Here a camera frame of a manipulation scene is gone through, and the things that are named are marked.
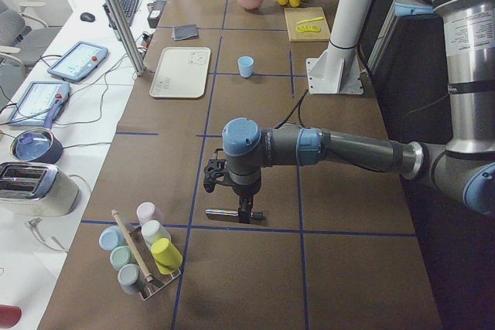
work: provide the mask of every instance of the black mouse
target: black mouse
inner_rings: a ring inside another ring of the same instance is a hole
[[[81,13],[79,18],[81,21],[85,22],[93,22],[96,19],[96,17],[94,17],[94,15],[89,12]]]

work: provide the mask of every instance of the metal pole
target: metal pole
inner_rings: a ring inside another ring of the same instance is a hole
[[[140,77],[145,72],[145,64],[143,63],[141,54],[139,54],[138,48],[135,45],[131,29],[125,20],[122,7],[118,0],[105,1],[107,2],[107,6],[110,9],[112,17],[114,18],[114,22],[117,27],[118,34],[121,37],[122,44],[124,45],[125,52],[131,60],[136,74]]]

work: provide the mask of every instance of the white label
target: white label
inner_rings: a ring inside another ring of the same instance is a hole
[[[495,47],[494,14],[491,9],[446,23],[444,28],[447,56]]]

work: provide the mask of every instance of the black keyboard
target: black keyboard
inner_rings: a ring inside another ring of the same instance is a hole
[[[138,10],[139,0],[118,0],[121,3],[122,10],[124,11],[125,19],[128,25],[132,24],[134,14]]]

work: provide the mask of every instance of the white table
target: white table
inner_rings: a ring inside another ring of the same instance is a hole
[[[147,23],[149,12],[146,5],[149,2],[142,0],[140,9],[135,14],[131,27],[135,39],[143,31],[153,31]],[[101,7],[103,3],[104,0],[88,0],[87,5],[78,7],[44,53],[62,55],[80,40],[106,46],[109,49],[107,58],[88,78],[82,83],[71,84],[72,93],[81,87],[93,84],[101,74],[125,55],[123,45],[116,40],[113,30],[108,27],[107,16]],[[91,23],[80,21],[82,12],[93,13],[96,21]],[[29,82],[55,80],[46,69],[45,63],[37,63],[13,97],[13,101],[16,102],[21,97]],[[134,85],[134,79],[135,71],[130,61],[124,59],[121,67],[107,76],[108,91],[104,95],[101,119],[91,124],[54,124],[52,132],[55,137],[64,147],[111,142]],[[74,94],[56,122],[64,124],[98,118],[101,95],[106,87],[102,78],[91,87]],[[2,123],[8,120],[10,112],[5,110],[0,115]],[[17,136],[27,127],[4,125],[1,129],[6,134]],[[16,161],[10,153],[11,143],[12,138],[7,135],[0,140],[0,163]],[[54,236],[66,249],[70,248],[90,198],[89,188],[92,189],[97,181],[108,148],[109,145],[93,145],[64,149],[61,159],[56,164],[64,173],[77,176],[72,179],[78,184],[80,193],[71,213],[58,217],[42,217],[38,229],[51,246],[57,247],[50,239]],[[66,253],[53,251],[36,240],[25,226],[26,221],[33,218],[35,217],[14,214],[3,208],[0,202],[0,304],[17,305],[22,309],[21,320],[13,329],[37,328],[66,257]]]

